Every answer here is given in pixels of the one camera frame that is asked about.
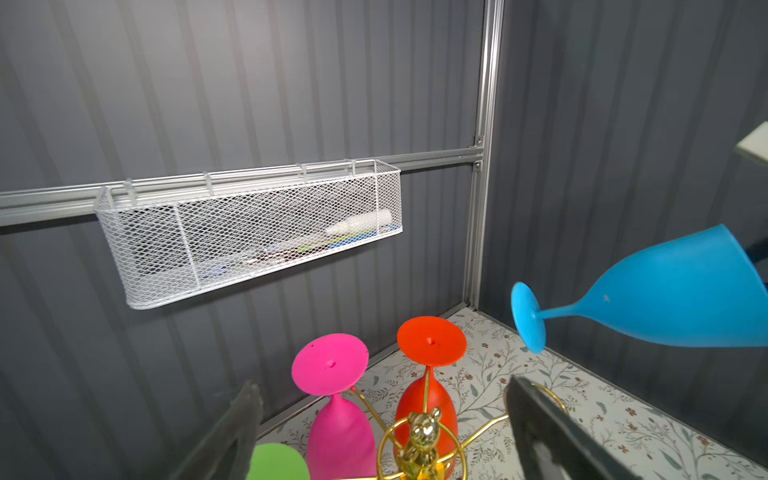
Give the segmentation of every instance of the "floral tabletop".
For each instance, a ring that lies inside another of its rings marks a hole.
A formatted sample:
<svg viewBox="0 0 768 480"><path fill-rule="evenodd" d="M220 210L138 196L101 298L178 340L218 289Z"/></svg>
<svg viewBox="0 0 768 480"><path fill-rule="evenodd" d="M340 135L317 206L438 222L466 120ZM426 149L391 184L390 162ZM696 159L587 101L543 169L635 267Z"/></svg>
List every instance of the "floral tabletop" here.
<svg viewBox="0 0 768 480"><path fill-rule="evenodd" d="M489 419L505 413L502 393L510 375L523 375L559 396L571 414L597 442L630 470L652 480L727 480L764 478L763 467L731 452L681 425L602 379L550 352L530 353L511 330L465 308L449 318L467 336L464 358L436 369L438 381L453 398L458 414L459 439L464 440ZM400 396L423 374L424 367L399 350L372 366L358 383L388 425L394 422ZM351 394L348 399L356 401ZM306 454L312 420L323 400L259 443L282 442ZM383 432L374 423L376 442ZM385 471L396 471L391 449L386 449ZM522 479L515 440L506 422L493 427L467 449L469 478Z"/></svg>

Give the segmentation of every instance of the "white tube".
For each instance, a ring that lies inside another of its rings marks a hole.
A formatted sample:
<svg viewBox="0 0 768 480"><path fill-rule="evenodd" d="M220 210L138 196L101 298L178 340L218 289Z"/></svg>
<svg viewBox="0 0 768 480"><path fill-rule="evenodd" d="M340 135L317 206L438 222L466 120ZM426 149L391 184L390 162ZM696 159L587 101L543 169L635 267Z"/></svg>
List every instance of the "white tube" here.
<svg viewBox="0 0 768 480"><path fill-rule="evenodd" d="M376 228L376 221L379 226L388 225L392 222L392 212L388 208L383 210L368 212L366 214L352 215L346 220L342 220L326 228L326 235L346 235L347 233L363 232Z"/></svg>

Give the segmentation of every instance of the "gold bear figurine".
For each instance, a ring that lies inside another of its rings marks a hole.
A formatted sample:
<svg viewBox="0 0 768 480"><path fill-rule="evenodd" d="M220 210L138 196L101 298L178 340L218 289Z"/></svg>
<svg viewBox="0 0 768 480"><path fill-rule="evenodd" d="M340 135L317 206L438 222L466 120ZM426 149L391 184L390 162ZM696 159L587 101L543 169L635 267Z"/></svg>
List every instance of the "gold bear figurine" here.
<svg viewBox="0 0 768 480"><path fill-rule="evenodd" d="M437 441L440 439L442 412L435 407L430 413L413 412L408 415L411 431L406 447L397 455L397 466L406 478L432 480L445 478L445 467L438 464Z"/></svg>

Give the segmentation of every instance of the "white mesh basket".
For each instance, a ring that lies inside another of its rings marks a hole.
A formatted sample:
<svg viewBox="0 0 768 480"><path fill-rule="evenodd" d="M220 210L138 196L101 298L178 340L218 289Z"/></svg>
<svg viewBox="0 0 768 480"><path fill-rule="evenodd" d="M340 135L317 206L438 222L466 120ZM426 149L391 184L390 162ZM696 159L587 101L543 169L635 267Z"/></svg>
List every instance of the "white mesh basket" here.
<svg viewBox="0 0 768 480"><path fill-rule="evenodd" d="M207 187L198 176L171 194L101 189L94 209L129 306L154 308L402 232L400 170L381 161L215 175L221 183L205 174Z"/></svg>

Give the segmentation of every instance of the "striped wall panel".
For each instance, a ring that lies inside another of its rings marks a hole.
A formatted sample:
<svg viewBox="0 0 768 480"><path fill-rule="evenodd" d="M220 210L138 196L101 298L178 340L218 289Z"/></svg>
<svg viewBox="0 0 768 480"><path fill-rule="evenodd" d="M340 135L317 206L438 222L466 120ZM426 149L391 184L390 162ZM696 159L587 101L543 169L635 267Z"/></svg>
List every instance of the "striped wall panel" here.
<svg viewBox="0 0 768 480"><path fill-rule="evenodd" d="M0 190L465 147L482 0L11 0ZM160 478L247 379L371 354L462 300L470 166L402 175L404 233L155 310L93 217L0 230L0 477Z"/></svg>
<svg viewBox="0 0 768 480"><path fill-rule="evenodd" d="M514 282L564 305L719 223L745 246L768 236L768 168L733 152L768 118L766 25L760 0L510 0L481 309L512 324ZM582 318L549 320L548 345L768 465L766 349L655 346Z"/></svg>

